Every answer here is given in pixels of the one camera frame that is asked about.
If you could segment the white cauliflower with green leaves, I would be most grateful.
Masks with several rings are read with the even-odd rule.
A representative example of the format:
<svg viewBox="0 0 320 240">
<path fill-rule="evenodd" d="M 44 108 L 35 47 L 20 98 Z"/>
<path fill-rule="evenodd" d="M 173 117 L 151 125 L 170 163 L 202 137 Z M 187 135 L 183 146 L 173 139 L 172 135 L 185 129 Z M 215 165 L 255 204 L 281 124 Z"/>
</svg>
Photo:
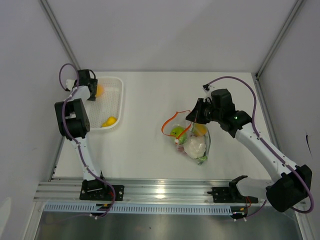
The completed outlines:
<svg viewBox="0 0 320 240">
<path fill-rule="evenodd" d="M 205 155 L 206 140 L 204 136 L 191 136 L 183 145 L 184 152 L 191 159 L 199 159 Z"/>
</svg>

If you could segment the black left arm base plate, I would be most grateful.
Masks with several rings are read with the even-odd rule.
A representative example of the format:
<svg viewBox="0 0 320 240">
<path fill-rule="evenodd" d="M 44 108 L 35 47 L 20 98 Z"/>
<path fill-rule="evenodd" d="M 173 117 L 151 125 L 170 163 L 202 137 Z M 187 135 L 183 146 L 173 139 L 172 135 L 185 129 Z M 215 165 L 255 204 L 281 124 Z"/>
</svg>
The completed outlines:
<svg viewBox="0 0 320 240">
<path fill-rule="evenodd" d="M 110 186 L 99 180 L 84 180 L 82 182 L 79 199 L 82 201 L 122 201 L 124 196 L 124 185 L 113 185 L 114 192 Z"/>
</svg>

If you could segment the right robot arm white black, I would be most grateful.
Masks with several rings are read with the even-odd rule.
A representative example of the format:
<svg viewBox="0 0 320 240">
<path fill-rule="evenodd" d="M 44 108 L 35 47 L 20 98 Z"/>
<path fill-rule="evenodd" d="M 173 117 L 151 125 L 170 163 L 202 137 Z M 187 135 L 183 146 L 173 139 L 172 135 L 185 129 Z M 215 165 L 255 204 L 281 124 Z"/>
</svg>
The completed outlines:
<svg viewBox="0 0 320 240">
<path fill-rule="evenodd" d="M 262 164 L 271 180 L 253 179 L 246 175 L 229 182 L 228 196 L 234 202 L 245 197 L 267 200 L 278 212 L 292 209 L 305 198 L 310 199 L 310 213 L 314 208 L 311 195 L 312 171 L 307 165 L 298 166 L 257 130 L 254 120 L 245 111 L 237 110 L 231 93 L 218 89 L 207 99 L 199 98 L 187 121 L 196 124 L 216 122 L 232 138 L 243 144 Z"/>
</svg>

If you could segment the clear zip bag orange zipper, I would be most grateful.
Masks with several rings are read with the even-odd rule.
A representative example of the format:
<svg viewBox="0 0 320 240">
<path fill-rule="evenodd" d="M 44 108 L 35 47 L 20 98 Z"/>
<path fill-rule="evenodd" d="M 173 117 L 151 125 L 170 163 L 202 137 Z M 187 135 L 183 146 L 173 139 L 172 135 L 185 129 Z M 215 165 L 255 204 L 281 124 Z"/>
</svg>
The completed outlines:
<svg viewBox="0 0 320 240">
<path fill-rule="evenodd" d="M 174 113 L 173 116 L 171 116 L 169 119 L 167 119 L 162 127 L 161 127 L 161 133 L 166 136 L 168 139 L 170 139 L 171 143 L 173 144 L 174 148 L 176 149 L 177 151 L 177 147 L 178 146 L 184 146 L 184 144 L 182 145 L 179 145 L 177 143 L 174 143 L 173 141 L 173 138 L 171 137 L 170 135 L 170 132 L 173 128 L 177 127 L 177 126 L 181 126 L 183 128 L 185 128 L 184 133 L 187 133 L 187 140 L 192 137 L 192 136 L 195 136 L 193 133 L 192 133 L 192 128 L 193 128 L 193 122 L 190 122 L 190 121 L 187 121 L 186 120 L 186 116 L 190 113 L 191 111 L 190 110 L 184 110 L 184 111 L 177 111 Z M 190 161 L 193 161 L 194 163 L 197 163 L 197 159 L 191 159 L 188 155 L 183 155 L 185 156 L 188 160 Z"/>
</svg>

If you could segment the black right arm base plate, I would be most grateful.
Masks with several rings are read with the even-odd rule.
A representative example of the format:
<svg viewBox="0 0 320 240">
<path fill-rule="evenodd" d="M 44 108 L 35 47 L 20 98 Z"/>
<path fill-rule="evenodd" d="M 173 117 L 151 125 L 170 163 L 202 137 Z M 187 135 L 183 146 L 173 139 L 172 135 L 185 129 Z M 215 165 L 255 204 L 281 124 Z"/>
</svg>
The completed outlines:
<svg viewBox="0 0 320 240">
<path fill-rule="evenodd" d="M 207 194 L 212 196 L 214 203 L 257 204 L 259 202 L 258 198 L 253 196 L 243 196 L 240 194 L 237 188 L 230 186 L 212 187 Z"/>
</svg>

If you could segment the green apple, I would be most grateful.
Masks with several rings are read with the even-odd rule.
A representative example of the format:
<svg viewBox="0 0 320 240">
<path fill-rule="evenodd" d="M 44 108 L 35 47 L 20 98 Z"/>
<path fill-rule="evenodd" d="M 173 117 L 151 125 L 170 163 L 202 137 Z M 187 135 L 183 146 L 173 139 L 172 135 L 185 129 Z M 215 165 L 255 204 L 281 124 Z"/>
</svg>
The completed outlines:
<svg viewBox="0 0 320 240">
<path fill-rule="evenodd" d="M 188 136 L 186 132 L 183 133 L 184 131 L 185 128 L 182 126 L 176 126 L 171 130 L 170 135 L 174 143 L 183 145 L 187 141 Z"/>
</svg>

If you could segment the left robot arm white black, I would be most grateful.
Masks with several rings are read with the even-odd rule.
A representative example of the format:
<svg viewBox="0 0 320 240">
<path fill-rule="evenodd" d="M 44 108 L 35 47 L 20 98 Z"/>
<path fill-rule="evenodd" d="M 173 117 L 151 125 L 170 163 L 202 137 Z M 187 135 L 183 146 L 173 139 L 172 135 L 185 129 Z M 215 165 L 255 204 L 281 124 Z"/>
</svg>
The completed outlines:
<svg viewBox="0 0 320 240">
<path fill-rule="evenodd" d="M 90 69 L 77 70 L 70 95 L 54 104 L 60 134 L 72 144 L 79 158 L 82 172 L 82 187 L 85 193 L 91 193 L 97 200 L 108 196 L 109 188 L 101 168 L 94 163 L 87 134 L 91 130 L 89 117 L 84 103 L 96 100 L 98 80 Z"/>
</svg>

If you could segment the red grape bunch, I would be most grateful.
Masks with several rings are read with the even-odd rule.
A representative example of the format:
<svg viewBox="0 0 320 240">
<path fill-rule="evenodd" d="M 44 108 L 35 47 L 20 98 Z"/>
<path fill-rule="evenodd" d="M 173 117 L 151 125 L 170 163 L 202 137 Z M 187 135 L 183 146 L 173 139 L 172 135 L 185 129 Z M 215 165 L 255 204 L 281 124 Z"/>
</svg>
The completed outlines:
<svg viewBox="0 0 320 240">
<path fill-rule="evenodd" d="M 182 154 L 182 155 L 184 155 L 184 156 L 187 155 L 187 153 L 185 152 L 185 149 L 184 149 L 184 147 L 183 147 L 182 145 L 179 145 L 179 146 L 176 148 L 176 150 L 177 150 L 180 154 Z"/>
</svg>

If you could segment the green scallion stalks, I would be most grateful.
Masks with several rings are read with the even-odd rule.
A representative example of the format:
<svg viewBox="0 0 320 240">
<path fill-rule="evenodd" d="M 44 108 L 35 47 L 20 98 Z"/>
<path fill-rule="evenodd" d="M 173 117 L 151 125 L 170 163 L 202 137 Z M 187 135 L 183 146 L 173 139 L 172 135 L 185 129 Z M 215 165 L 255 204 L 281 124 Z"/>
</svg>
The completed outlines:
<svg viewBox="0 0 320 240">
<path fill-rule="evenodd" d="M 204 136 L 204 143 L 205 143 L 205 152 L 202 157 L 197 159 L 197 164 L 201 166 L 203 163 L 205 163 L 208 160 L 209 153 L 210 153 L 210 147 L 211 147 L 211 135 L 209 132 L 207 132 Z"/>
</svg>

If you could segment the yellow-green mango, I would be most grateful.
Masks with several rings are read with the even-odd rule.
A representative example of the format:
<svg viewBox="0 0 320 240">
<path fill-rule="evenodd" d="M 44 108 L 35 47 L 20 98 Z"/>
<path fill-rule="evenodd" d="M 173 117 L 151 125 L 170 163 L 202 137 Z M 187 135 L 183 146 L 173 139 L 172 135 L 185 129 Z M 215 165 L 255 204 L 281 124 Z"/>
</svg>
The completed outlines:
<svg viewBox="0 0 320 240">
<path fill-rule="evenodd" d="M 194 123 L 191 131 L 196 137 L 202 137 L 208 132 L 208 129 L 204 124 Z"/>
</svg>

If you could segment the orange round fruit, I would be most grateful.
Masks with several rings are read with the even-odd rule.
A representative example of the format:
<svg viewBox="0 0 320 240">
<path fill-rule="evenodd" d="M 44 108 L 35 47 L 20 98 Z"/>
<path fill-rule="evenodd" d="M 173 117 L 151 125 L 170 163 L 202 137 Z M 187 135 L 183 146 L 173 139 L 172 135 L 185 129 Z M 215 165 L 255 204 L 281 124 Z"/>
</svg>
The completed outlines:
<svg viewBox="0 0 320 240">
<path fill-rule="evenodd" d="M 98 84 L 97 85 L 97 89 L 96 89 L 96 94 L 95 94 L 95 97 L 98 98 L 98 97 L 101 97 L 103 94 L 104 94 L 104 86 L 101 85 L 101 84 Z"/>
</svg>

